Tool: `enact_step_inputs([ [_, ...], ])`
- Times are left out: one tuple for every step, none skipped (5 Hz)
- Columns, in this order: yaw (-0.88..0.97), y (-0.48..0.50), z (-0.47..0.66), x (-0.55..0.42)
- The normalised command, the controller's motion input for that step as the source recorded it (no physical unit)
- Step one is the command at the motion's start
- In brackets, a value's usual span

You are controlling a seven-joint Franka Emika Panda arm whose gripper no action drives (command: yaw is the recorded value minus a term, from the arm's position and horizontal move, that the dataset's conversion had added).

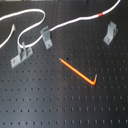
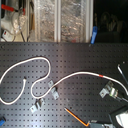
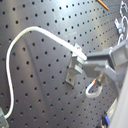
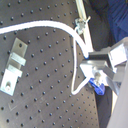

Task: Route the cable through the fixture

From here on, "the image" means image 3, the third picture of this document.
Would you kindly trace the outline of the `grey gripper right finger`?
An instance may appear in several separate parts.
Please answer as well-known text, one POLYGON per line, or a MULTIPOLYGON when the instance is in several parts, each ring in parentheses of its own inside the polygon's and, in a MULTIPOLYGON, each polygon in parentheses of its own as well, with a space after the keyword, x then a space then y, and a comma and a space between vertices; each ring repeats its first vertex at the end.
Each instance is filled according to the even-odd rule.
POLYGON ((104 49, 102 51, 98 51, 98 52, 93 52, 93 53, 89 53, 87 55, 87 58, 89 60, 110 60, 111 59, 111 49, 104 49))

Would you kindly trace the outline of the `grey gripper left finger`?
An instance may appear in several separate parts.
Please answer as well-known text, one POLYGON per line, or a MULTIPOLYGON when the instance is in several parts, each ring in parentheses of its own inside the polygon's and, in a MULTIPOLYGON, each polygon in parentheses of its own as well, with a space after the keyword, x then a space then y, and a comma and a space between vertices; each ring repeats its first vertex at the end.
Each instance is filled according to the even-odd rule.
POLYGON ((83 64, 83 70, 89 78, 95 78, 101 73, 106 75, 114 73, 114 70, 109 66, 107 61, 86 61, 83 64))

